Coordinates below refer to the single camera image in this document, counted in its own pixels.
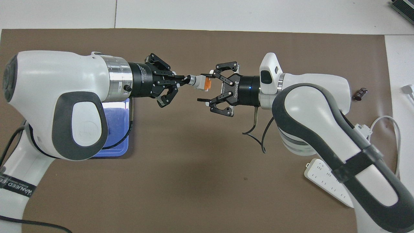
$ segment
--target blue container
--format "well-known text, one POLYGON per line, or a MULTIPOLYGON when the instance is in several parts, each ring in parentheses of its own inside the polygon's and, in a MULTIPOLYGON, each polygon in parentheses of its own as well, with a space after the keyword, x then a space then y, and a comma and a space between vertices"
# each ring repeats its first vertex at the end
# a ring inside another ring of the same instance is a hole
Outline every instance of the blue container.
MULTIPOLYGON (((124 102, 102 103, 108 123, 108 139, 105 146, 111 146, 119 142, 129 129, 130 99, 124 102)), ((121 144, 106 150, 100 150, 94 157, 118 157, 128 150, 127 137, 121 144)))

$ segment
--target metal ring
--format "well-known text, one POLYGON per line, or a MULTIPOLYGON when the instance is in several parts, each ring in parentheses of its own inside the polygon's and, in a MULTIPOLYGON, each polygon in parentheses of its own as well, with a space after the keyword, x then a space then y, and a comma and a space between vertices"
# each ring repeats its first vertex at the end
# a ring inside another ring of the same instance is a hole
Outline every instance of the metal ring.
POLYGON ((283 85, 284 75, 285 75, 285 73, 283 73, 283 74, 281 74, 281 75, 279 76, 279 80, 277 81, 277 91, 276 91, 276 93, 278 93, 278 92, 281 92, 281 91, 282 91, 282 85, 283 85))
POLYGON ((126 85, 132 88, 133 76, 128 62, 120 57, 100 55, 106 63, 109 72, 109 90, 104 102, 121 102, 126 100, 130 92, 126 85))

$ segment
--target black strap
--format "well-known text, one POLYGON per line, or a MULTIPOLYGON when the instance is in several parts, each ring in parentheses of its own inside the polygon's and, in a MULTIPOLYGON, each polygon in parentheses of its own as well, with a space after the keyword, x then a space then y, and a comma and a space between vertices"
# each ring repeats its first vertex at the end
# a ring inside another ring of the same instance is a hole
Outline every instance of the black strap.
POLYGON ((370 145, 348 159, 345 164, 333 169, 332 174, 340 183, 344 183, 355 177, 367 167, 375 164, 382 157, 383 155, 381 152, 374 145, 370 145))

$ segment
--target black cable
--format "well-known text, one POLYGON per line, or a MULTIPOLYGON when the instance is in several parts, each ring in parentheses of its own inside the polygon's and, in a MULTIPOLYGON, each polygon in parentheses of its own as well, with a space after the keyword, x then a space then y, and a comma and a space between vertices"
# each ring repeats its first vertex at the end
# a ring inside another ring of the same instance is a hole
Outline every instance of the black cable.
POLYGON ((131 132, 131 130, 132 130, 132 121, 130 121, 130 126, 129 126, 129 128, 128 128, 128 131, 127 131, 127 133, 125 134, 125 136, 119 141, 119 142, 117 142, 117 143, 115 143, 115 144, 113 144, 112 146, 106 146, 106 147, 104 147, 104 148, 102 148, 103 150, 107 150, 107 149, 111 149, 111 148, 114 148, 114 147, 116 147, 117 145, 119 145, 119 144, 121 144, 127 137, 128 137, 128 135, 129 135, 129 133, 131 132))
POLYGON ((23 130, 24 130, 24 126, 20 126, 19 128, 16 129, 12 137, 9 139, 9 142, 7 143, 6 148, 4 149, 3 154, 0 157, 0 167, 2 167, 3 165, 4 158, 6 158, 7 151, 9 150, 11 144, 13 143, 14 138, 23 130))
POLYGON ((56 225, 56 224, 51 224, 51 223, 43 223, 43 222, 37 222, 37 221, 21 220, 21 219, 16 219, 16 218, 5 217, 5 216, 2 216, 2 215, 0 215, 0 220, 12 222, 12 223, 22 223, 22 224, 30 224, 30 225, 53 227, 53 228, 56 228, 56 229, 59 229, 59 230, 63 230, 65 232, 67 232, 67 233, 72 233, 72 231, 70 231, 66 227, 59 226, 59 225, 56 225))
POLYGON ((263 131, 262 141, 260 141, 260 140, 259 140, 259 139, 257 139, 255 136, 251 135, 250 133, 245 134, 245 135, 247 135, 247 136, 250 136, 251 138, 253 138, 254 140, 256 140, 256 142, 258 142, 258 143, 259 143, 259 145, 262 147, 262 152, 263 152, 264 154, 266 153, 266 149, 265 149, 265 145, 263 144, 263 142, 265 141, 265 136, 266 136, 266 133, 267 133, 267 131, 268 131, 268 129, 269 129, 269 127, 270 127, 270 125, 272 124, 273 120, 274 120, 274 117, 272 117, 272 118, 270 119, 269 123, 267 124, 267 126, 266 126, 266 128, 265 128, 265 131, 263 131))
MULTIPOLYGON (((23 130, 24 130, 24 126, 20 126, 13 133, 12 137, 9 139, 9 142, 7 143, 6 148, 4 149, 3 154, 0 157, 0 168, 2 168, 4 158, 6 157, 7 151, 10 149, 10 146, 11 146, 12 142, 14 141, 15 137, 20 132, 22 132, 23 130)), ((37 222, 37 221, 29 221, 29 220, 22 220, 22 219, 16 219, 16 218, 9 218, 9 217, 2 216, 2 215, 0 215, 0 220, 12 222, 12 223, 22 223, 22 224, 31 224, 31 225, 38 225, 38 226, 48 226, 48 227, 53 227, 53 228, 63 230, 67 233, 72 233, 72 231, 70 231, 69 229, 67 229, 63 226, 59 226, 59 225, 55 225, 55 224, 51 224, 51 223, 43 223, 43 222, 37 222)))
POLYGON ((44 152, 42 149, 40 149, 40 147, 36 144, 36 141, 34 140, 33 128, 32 128, 31 125, 29 125, 29 131, 30 131, 30 139, 31 139, 31 142, 33 143, 34 147, 38 151, 40 151, 40 153, 42 153, 42 154, 44 154, 44 155, 46 155, 48 157, 51 157, 51 158, 60 159, 60 158, 56 158, 55 156, 48 155, 48 154, 46 154, 46 152, 44 152))
POLYGON ((257 122, 258 122, 258 107, 255 106, 255 121, 254 121, 253 127, 249 131, 247 131, 245 133, 241 133, 241 134, 247 135, 247 134, 251 133, 256 128, 257 122))

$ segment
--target white power strip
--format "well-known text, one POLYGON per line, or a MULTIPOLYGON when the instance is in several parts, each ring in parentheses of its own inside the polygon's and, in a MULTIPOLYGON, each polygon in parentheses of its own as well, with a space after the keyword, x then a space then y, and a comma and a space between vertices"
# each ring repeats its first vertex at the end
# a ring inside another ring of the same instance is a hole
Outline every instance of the white power strip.
POLYGON ((338 182, 335 176, 331 173, 331 169, 323 160, 318 158, 312 159, 312 161, 306 165, 305 177, 345 205, 351 208, 354 207, 345 186, 338 182))

